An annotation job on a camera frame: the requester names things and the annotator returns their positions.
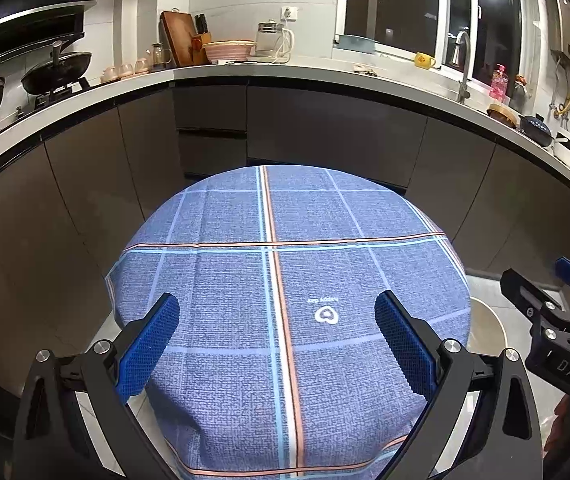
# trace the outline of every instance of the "small cup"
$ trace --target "small cup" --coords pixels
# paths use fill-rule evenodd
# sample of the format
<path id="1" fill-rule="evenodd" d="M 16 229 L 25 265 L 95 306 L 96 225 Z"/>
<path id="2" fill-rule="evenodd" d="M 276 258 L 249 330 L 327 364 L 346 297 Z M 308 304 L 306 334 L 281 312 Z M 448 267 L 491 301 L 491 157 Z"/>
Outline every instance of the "small cup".
<path id="1" fill-rule="evenodd" d="M 134 65 L 135 74 L 146 74 L 149 72 L 149 60 L 146 57 L 139 57 Z"/>
<path id="2" fill-rule="evenodd" d="M 101 76 L 101 83 L 109 83 L 111 81 L 116 81 L 119 78 L 118 72 L 115 66 L 109 66 L 103 70 L 103 75 Z"/>
<path id="3" fill-rule="evenodd" d="M 134 75 L 134 69 L 129 63 L 123 63 L 119 67 L 119 77 L 121 79 L 132 77 L 133 75 Z"/>
<path id="4" fill-rule="evenodd" d="M 416 54 L 416 57 L 414 57 L 414 65 L 420 68 L 424 68 L 425 70 L 429 70 L 434 65 L 436 65 L 436 60 L 433 57 L 428 56 L 428 54 L 419 52 Z"/>

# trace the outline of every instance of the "power outlet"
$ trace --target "power outlet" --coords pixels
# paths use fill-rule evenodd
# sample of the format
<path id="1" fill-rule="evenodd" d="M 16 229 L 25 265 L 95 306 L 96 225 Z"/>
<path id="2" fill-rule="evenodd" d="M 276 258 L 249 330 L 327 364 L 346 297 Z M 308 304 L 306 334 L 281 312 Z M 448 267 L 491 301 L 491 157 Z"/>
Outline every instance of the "power outlet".
<path id="1" fill-rule="evenodd" d="M 281 20 L 293 22 L 299 18 L 299 8 L 298 7 L 281 7 Z"/>

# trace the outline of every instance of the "window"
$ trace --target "window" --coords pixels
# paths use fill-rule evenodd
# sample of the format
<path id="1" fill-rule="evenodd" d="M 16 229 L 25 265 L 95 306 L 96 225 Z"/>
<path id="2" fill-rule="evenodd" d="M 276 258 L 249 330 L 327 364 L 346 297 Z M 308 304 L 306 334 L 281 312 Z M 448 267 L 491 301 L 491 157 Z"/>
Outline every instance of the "window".
<path id="1" fill-rule="evenodd" d="M 449 0 L 449 30 L 447 31 L 446 64 L 463 72 L 462 68 L 454 67 L 449 60 L 454 55 L 456 37 L 461 30 L 471 35 L 472 0 Z"/>
<path id="2" fill-rule="evenodd" d="M 434 56 L 438 0 L 347 0 L 345 34 Z"/>
<path id="3" fill-rule="evenodd" d="M 473 77 L 491 85 L 496 65 L 505 66 L 510 76 L 507 95 L 511 97 L 514 78 L 520 67 L 520 0 L 478 0 L 478 6 Z"/>
<path id="4" fill-rule="evenodd" d="M 491 85 L 496 65 L 504 65 L 511 96 L 520 67 L 520 0 L 342 1 L 345 6 L 338 16 L 345 17 L 345 27 L 338 23 L 338 34 L 373 38 L 380 42 L 377 50 L 396 56 L 411 58 L 424 52 L 436 57 L 436 66 L 444 64 L 459 72 L 462 68 L 450 60 L 456 37 L 465 30 L 472 43 L 472 77 Z"/>

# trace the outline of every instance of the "faucet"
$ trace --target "faucet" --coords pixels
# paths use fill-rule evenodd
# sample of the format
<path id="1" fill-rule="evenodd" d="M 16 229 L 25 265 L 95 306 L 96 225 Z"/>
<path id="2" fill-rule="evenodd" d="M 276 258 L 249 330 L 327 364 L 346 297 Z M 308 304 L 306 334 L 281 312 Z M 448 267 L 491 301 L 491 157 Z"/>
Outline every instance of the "faucet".
<path id="1" fill-rule="evenodd" d="M 465 40 L 465 65 L 463 67 L 463 80 L 460 82 L 460 87 L 458 88 L 458 97 L 456 101 L 460 104 L 465 103 L 465 99 L 469 99 L 469 91 L 467 90 L 467 80 L 469 79 L 469 69 L 470 69 L 470 62 L 472 60 L 472 42 L 469 39 L 469 34 L 466 30 L 461 30 L 456 37 L 456 48 L 454 49 L 454 54 L 452 54 L 451 60 L 449 61 L 450 64 L 453 66 L 460 68 L 460 56 L 461 56 L 461 45 L 463 44 L 463 40 Z"/>

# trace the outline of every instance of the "yellow mug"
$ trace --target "yellow mug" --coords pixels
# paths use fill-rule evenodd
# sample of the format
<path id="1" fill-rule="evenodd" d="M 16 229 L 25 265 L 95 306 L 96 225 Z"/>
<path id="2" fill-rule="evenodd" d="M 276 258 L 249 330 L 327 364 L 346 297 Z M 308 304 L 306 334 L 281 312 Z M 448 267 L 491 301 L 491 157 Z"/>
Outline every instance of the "yellow mug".
<path id="1" fill-rule="evenodd" d="M 436 65 L 436 60 L 427 54 L 419 52 L 414 58 L 414 65 L 427 70 Z"/>

